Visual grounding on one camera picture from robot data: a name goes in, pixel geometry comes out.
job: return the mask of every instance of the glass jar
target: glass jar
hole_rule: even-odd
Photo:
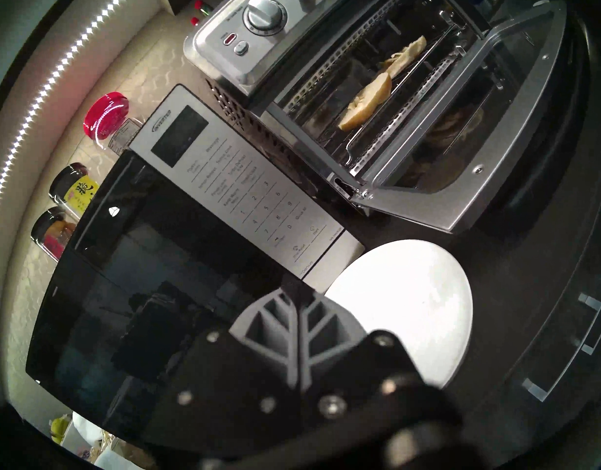
[[[61,258],[76,224],[61,207],[44,212],[31,229],[31,239],[56,263]]]
[[[144,118],[120,92],[100,97],[83,121],[85,134],[102,149],[121,155],[144,123]]]
[[[48,190],[52,201],[80,220],[98,191],[98,183],[82,163],[72,163],[59,172]]]

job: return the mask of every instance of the jar label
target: jar label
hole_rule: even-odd
[[[120,156],[131,144],[133,138],[139,131],[139,124],[130,118],[120,126],[120,129],[112,136],[109,141],[109,149],[112,150],[116,155]]]
[[[80,216],[96,195],[98,184],[88,175],[79,178],[66,193],[64,200],[68,207]]]

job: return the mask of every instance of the toaster oven knob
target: toaster oven knob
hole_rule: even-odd
[[[247,18],[249,23],[261,31],[278,28],[283,22],[280,5],[272,0],[250,0]]]

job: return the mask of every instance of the microwave control panel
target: microwave control panel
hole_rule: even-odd
[[[344,232],[182,85],[164,99],[130,148],[300,279]]]

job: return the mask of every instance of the drawer handle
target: drawer handle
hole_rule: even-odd
[[[589,306],[596,313],[594,314],[592,323],[590,323],[590,327],[587,329],[586,334],[583,336],[583,340],[581,340],[580,344],[578,344],[578,347],[577,347],[575,353],[570,358],[570,360],[566,364],[566,367],[564,367],[564,369],[561,372],[561,374],[559,375],[559,377],[555,380],[555,382],[553,383],[553,385],[550,387],[550,389],[548,391],[542,389],[537,384],[533,383],[529,378],[526,378],[522,382],[522,387],[524,387],[527,391],[529,391],[529,394],[531,394],[532,396],[534,396],[537,400],[539,400],[541,402],[544,402],[544,400],[549,396],[549,394],[553,391],[555,386],[562,379],[562,377],[564,376],[564,374],[570,367],[570,364],[572,364],[572,361],[575,359],[575,357],[577,357],[577,354],[579,353],[579,351],[583,350],[584,352],[587,352],[587,350],[584,347],[587,347],[588,350],[594,351],[594,348],[596,348],[596,345],[599,343],[599,340],[601,339],[601,337],[599,337],[599,340],[596,341],[596,343],[594,344],[594,347],[588,347],[586,345],[587,336],[590,334],[590,330],[592,330],[592,327],[594,326],[596,317],[599,316],[599,313],[601,311],[601,302],[591,296],[587,296],[585,293],[581,293],[579,295],[579,301],[584,303],[585,305]]]
[[[588,344],[584,343],[583,346],[581,346],[581,350],[584,351],[588,355],[592,355],[594,353],[594,349],[596,348],[597,345],[599,345],[600,341],[601,341],[601,333],[599,334],[599,338],[596,339],[596,343],[594,344],[593,347],[590,347]]]

